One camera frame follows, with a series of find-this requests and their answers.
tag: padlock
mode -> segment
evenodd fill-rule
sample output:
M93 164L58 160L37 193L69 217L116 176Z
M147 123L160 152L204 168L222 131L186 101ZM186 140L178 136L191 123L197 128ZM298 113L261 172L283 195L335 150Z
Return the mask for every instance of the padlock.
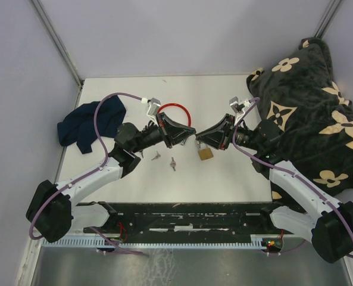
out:
M196 140L196 146L198 147L200 160L204 161L213 158L212 150L208 145Z

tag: light purple wall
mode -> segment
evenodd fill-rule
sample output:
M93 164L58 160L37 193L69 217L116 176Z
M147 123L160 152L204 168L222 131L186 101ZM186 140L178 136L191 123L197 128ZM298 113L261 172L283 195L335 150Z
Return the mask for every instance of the light purple wall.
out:
M248 73L315 32L330 0L42 0L82 78Z
M77 86L28 0L0 0L0 286L13 285L36 186L53 179L56 123Z
M353 100L353 0L344 1L324 40L330 47L335 82L342 95ZM339 196L343 201L353 201L353 190Z

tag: red wire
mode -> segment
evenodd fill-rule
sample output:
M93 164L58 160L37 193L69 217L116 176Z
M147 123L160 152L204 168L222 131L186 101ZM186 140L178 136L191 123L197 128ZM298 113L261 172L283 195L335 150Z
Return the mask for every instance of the red wire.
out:
M159 108L158 113L160 113L160 111L162 111L164 108L169 107L169 106L176 106L176 107L179 107L179 108L181 108L182 110L184 110L185 113L186 113L187 116L188 116L188 126L190 127L190 125L191 125L190 114L189 114L187 108L185 108L184 106L182 106L182 105L179 104L179 103L167 103L167 104L164 104L164 105L162 105L162 106Z
M124 240L122 241L122 243L125 243L127 240L127 237L128 237L127 230L126 230L126 228L123 227L123 224L121 222L119 222L117 224L117 226L120 227L119 239L122 237L123 231L125 231L126 236L124 237Z

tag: key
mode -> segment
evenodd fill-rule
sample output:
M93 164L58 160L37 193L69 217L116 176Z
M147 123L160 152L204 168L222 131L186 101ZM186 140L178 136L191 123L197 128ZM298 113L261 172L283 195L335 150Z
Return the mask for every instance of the key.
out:
M171 166L171 168L172 169L174 169L174 171L176 171L176 169L175 169L175 167L176 167L176 162L175 162L175 160L174 160L174 157L171 157L171 163L170 163L170 166Z
M187 139L188 139L188 137L187 137L186 139L184 139L184 140L180 143L180 145L181 145L181 146L186 145L186 143L187 143Z
M151 161L156 160L156 159L158 159L158 158L160 158L160 154L159 154L159 152L157 151L157 155L156 155L154 158L152 158Z

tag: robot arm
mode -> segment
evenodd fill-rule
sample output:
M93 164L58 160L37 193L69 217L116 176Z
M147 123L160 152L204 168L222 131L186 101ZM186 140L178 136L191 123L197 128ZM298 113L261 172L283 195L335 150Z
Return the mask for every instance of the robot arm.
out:
M136 152L159 142L172 148L196 133L194 128L178 124L164 113L158 114L159 106L160 102L152 100L147 113L152 121L142 131L132 123L123 123L114 138L114 149L96 166L65 181L52 184L47 180L39 184L26 217L32 222L48 198L58 193L41 211L35 223L35 228L48 242L59 240L68 231L99 227L107 221L114 210L98 203L87 206L78 204L102 186L132 172L140 162Z
M352 252L351 237L330 205L337 209L353 233L353 203L342 204L305 178L290 161L284 160L277 149L282 131L274 122L262 120L254 130L249 130L245 123L235 128L246 114L243 109L250 106L249 101L239 102L234 98L230 106L236 115L226 114L216 125L196 134L196 140L226 150L233 139L236 145L257 151L251 159L254 169L283 188L307 212L298 213L288 206L273 203L261 210L266 221L312 243L327 262L333 263Z

